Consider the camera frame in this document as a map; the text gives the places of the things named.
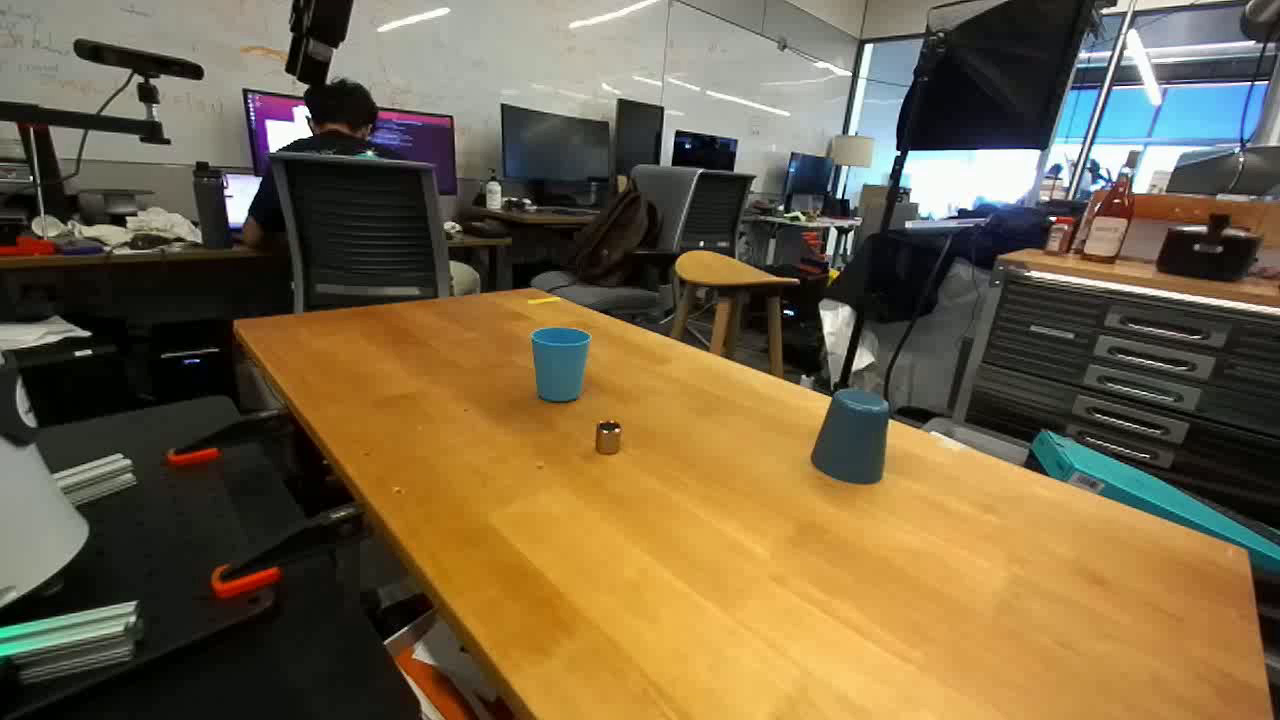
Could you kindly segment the light blue upright cup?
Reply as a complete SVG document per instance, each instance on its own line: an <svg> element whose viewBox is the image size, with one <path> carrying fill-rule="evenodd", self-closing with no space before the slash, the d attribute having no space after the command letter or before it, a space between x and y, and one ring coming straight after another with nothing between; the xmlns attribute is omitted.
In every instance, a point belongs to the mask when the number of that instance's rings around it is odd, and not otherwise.
<svg viewBox="0 0 1280 720"><path fill-rule="evenodd" d="M571 402L584 393L586 349L593 336L584 329L535 329L535 397L547 402Z"/></svg>

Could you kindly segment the dark blue inverted cup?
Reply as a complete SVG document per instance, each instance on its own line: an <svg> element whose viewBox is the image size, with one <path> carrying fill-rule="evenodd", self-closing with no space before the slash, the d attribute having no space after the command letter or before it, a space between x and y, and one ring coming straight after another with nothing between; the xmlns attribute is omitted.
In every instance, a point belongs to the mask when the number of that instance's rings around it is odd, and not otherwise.
<svg viewBox="0 0 1280 720"><path fill-rule="evenodd" d="M876 483L885 474L891 402L862 388L841 388L826 398L813 443L813 463L842 483Z"/></svg>

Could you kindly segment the wooden stool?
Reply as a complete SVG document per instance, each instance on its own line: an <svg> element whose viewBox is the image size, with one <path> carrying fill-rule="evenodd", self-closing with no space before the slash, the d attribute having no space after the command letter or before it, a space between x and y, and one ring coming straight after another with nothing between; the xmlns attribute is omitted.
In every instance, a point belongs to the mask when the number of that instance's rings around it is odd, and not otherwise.
<svg viewBox="0 0 1280 720"><path fill-rule="evenodd" d="M784 370L784 297L796 286L796 276L774 276L728 250L707 250L707 247L679 250L671 273L679 282L671 336L683 336L692 329L695 297L707 293L711 297L707 349L714 356L728 356L736 349L736 315L742 297L761 297L768 315L768 370L771 374Z"/></svg>

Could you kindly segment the black dark monitor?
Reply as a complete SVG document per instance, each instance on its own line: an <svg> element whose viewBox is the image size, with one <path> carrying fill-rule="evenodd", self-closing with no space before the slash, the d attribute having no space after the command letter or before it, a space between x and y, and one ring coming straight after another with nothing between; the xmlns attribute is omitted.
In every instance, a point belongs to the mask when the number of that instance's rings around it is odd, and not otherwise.
<svg viewBox="0 0 1280 720"><path fill-rule="evenodd" d="M602 118L554 114L521 103L500 106L500 161L507 179L593 179L612 166L607 150Z"/></svg>

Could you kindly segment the grey mesh office chair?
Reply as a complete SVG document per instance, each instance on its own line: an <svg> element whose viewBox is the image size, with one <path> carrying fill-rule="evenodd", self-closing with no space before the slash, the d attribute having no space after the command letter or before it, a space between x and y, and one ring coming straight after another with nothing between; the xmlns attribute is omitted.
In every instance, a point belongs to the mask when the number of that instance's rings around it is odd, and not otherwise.
<svg viewBox="0 0 1280 720"><path fill-rule="evenodd" d="M446 241L434 170L417 161L281 150L290 309L439 301Z"/></svg>

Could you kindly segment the person in dark shirt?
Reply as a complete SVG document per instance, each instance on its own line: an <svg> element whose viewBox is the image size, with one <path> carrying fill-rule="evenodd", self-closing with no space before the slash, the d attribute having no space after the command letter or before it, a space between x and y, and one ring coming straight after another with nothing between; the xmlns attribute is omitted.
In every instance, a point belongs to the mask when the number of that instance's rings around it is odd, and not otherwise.
<svg viewBox="0 0 1280 720"><path fill-rule="evenodd" d="M282 150L328 150L328 156L380 156L368 142L377 122L377 103L358 83L318 83L308 92L310 134L287 142ZM246 207L246 244L267 255L287 259L282 211L276 179L267 175Z"/></svg>

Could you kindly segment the teal flat board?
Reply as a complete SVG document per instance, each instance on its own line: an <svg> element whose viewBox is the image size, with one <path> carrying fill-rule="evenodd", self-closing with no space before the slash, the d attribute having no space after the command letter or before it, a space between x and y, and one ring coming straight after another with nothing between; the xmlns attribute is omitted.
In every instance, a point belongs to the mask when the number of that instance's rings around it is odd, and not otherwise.
<svg viewBox="0 0 1280 720"><path fill-rule="evenodd" d="M1101 491L1109 501L1119 501L1127 508L1196 527L1203 537L1217 537L1224 542L1245 549L1256 569L1280 571L1280 539L1275 537L1249 527L1245 519L1210 508L1207 501L1196 501L1191 491L1185 491L1175 483L1164 483L1159 474L1153 474L1136 463L1104 457L1104 451L1096 451L1072 435L1059 435L1059 432L1034 432L1026 443L1026 460L1059 483L1078 483L1078 488Z"/></svg>

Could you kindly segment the black softbox light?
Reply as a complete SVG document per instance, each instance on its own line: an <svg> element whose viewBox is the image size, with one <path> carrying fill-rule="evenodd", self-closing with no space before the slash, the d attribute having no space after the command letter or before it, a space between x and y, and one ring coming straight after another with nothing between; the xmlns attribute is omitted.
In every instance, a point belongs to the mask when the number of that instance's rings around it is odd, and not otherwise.
<svg viewBox="0 0 1280 720"><path fill-rule="evenodd" d="M894 142L1042 149L1092 24L1096 0L934 0Z"/></svg>

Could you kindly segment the purple screen monitor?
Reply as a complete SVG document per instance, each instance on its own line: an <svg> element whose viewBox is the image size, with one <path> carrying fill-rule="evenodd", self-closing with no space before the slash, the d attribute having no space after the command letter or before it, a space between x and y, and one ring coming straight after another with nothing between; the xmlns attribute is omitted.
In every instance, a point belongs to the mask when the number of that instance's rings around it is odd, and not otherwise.
<svg viewBox="0 0 1280 720"><path fill-rule="evenodd" d="M263 170L282 142L310 134L308 106L298 95L246 89L245 132L253 166ZM457 118L446 111L380 106L370 142L385 156L433 163L434 188L457 191Z"/></svg>

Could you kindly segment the red sauce bottle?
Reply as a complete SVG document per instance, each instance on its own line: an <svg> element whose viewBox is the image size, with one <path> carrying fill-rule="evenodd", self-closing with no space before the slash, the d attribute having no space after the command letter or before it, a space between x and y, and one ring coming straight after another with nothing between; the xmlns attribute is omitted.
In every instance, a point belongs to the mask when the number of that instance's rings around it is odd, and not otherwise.
<svg viewBox="0 0 1280 720"><path fill-rule="evenodd" d="M1127 156L1114 170L1114 179L1096 194L1087 222L1083 222L1083 244L1078 255L1083 259L1114 259L1127 229L1133 229L1133 207L1136 207L1136 163L1141 156Z"/></svg>

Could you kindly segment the grey drawer cabinet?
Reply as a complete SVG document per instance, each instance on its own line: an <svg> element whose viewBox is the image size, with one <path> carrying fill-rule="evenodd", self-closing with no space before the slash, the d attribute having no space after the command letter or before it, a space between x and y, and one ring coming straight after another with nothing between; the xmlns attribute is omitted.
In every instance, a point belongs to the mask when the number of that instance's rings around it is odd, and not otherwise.
<svg viewBox="0 0 1280 720"><path fill-rule="evenodd" d="M1280 315L1111 265L995 265L960 415L1072 435L1260 523L1280 523Z"/></svg>

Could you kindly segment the black device on cabinet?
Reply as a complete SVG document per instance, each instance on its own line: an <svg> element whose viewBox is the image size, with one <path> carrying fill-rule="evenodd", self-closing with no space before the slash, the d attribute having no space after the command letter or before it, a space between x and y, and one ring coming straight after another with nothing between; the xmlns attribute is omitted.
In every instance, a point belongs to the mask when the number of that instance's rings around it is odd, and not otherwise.
<svg viewBox="0 0 1280 720"><path fill-rule="evenodd" d="M1203 222L1175 222L1159 244L1155 266L1191 281L1240 281L1256 250L1256 230L1237 229L1226 214L1207 214Z"/></svg>

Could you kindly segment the orange handled black clamp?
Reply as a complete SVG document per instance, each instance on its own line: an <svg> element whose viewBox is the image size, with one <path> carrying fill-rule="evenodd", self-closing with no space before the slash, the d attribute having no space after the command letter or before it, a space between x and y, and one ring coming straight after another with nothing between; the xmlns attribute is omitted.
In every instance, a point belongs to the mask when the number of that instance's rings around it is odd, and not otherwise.
<svg viewBox="0 0 1280 720"><path fill-rule="evenodd" d="M226 447L253 443L260 451L276 451L290 432L290 420L282 411L246 411L235 415L187 443L176 443L164 451L164 463L183 471L183 466L207 466L221 463Z"/></svg>

